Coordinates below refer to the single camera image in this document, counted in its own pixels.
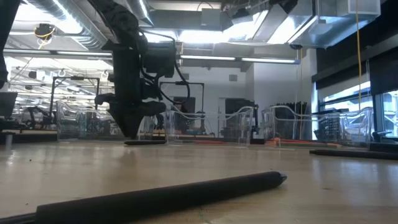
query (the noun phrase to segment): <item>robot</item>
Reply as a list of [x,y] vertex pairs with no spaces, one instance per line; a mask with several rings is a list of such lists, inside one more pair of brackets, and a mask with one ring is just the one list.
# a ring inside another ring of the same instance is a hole
[[[148,43],[145,33],[154,33],[142,30],[137,18],[125,7],[108,0],[88,1],[118,40],[118,43],[109,40],[103,46],[103,50],[110,50],[113,53],[115,94],[98,95],[95,103],[99,105],[104,102],[109,103],[108,111],[125,137],[135,139],[143,117],[156,116],[165,111],[166,105],[160,102],[163,97],[172,103],[184,103],[174,102],[166,96],[159,88],[159,78],[173,77],[175,69],[187,86],[187,100],[190,97],[188,82],[183,78],[175,61],[175,40],[161,35],[169,38],[170,42]],[[0,5],[2,4],[0,21],[4,22],[0,23],[0,88],[4,82],[7,82],[7,69],[2,51],[20,0],[0,1]],[[143,102],[148,98],[159,101]]]

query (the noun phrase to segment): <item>robotic arm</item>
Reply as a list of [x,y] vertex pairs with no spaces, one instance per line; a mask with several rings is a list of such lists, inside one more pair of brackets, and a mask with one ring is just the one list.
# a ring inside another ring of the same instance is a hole
[[[169,43],[148,43],[145,33],[138,26],[137,18],[125,7],[107,0],[88,0],[101,15],[104,23],[117,38],[117,44],[110,40],[103,50],[112,50],[114,67],[115,94],[99,95],[95,102],[101,105],[109,103],[109,112],[126,137],[134,139],[144,116],[155,116],[165,111],[164,103],[157,101],[142,102],[148,98],[162,100],[162,96],[172,101],[159,88],[159,78],[172,77],[174,67],[187,86],[175,61],[175,40]],[[144,67],[156,73],[152,77],[144,71]]]

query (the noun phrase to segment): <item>wooden table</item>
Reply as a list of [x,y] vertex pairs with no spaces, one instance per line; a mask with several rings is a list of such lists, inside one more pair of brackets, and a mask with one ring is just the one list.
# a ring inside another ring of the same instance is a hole
[[394,161],[264,146],[56,142],[14,149],[0,151],[0,217],[45,203],[277,170],[288,177],[277,189],[141,223],[398,223]]

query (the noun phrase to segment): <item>transparent barrier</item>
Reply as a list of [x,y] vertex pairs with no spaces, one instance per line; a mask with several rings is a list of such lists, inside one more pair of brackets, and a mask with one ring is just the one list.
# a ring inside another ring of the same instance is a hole
[[[137,140],[151,140],[155,129],[152,117],[144,117]],[[107,111],[71,107],[57,102],[58,140],[126,140],[119,126]]]
[[169,144],[250,144],[253,107],[234,114],[182,113],[170,105],[165,113]]
[[287,106],[262,111],[264,139],[276,146],[369,147],[373,109],[322,115],[297,114]]

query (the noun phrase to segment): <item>vent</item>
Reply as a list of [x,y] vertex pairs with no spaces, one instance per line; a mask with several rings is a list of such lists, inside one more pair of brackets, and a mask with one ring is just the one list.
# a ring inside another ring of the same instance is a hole
[[188,73],[183,73],[182,77],[184,77],[185,80],[189,80],[189,74]]
[[238,75],[229,75],[229,81],[230,82],[237,82],[238,81]]

